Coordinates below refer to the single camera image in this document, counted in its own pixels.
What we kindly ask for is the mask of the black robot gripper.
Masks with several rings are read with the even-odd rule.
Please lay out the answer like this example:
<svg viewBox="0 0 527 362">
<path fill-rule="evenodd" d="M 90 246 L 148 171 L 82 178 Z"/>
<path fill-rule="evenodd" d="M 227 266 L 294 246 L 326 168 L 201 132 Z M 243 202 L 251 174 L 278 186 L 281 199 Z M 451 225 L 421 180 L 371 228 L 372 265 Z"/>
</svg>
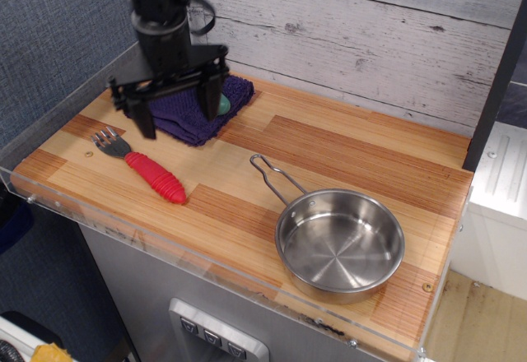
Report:
<svg viewBox="0 0 527 362">
<path fill-rule="evenodd" d="M 146 139 L 156 138 L 156 127 L 147 101 L 190 88 L 206 120 L 218 115 L 223 82 L 228 76 L 221 44 L 192 44 L 186 20 L 163 26 L 133 20 L 139 54 L 107 80 L 116 109 L 125 109 Z"/>
</svg>

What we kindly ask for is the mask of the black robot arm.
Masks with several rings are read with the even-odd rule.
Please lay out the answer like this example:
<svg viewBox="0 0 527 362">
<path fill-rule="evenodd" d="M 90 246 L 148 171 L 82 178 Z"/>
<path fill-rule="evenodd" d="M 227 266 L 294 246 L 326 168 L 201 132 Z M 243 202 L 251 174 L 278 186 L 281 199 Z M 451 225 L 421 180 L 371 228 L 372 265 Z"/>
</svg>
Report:
<svg viewBox="0 0 527 362">
<path fill-rule="evenodd" d="M 156 136 L 149 101 L 194 88 L 205 118 L 212 121 L 219 110 L 223 82 L 229 75 L 228 48 L 219 44 L 192 44 L 192 35 L 205 35 L 215 25 L 209 21 L 191 30 L 188 6 L 205 0 L 131 0 L 131 22 L 138 38 L 138 53 L 107 80 L 114 107 L 124 111 L 145 138 Z"/>
</svg>

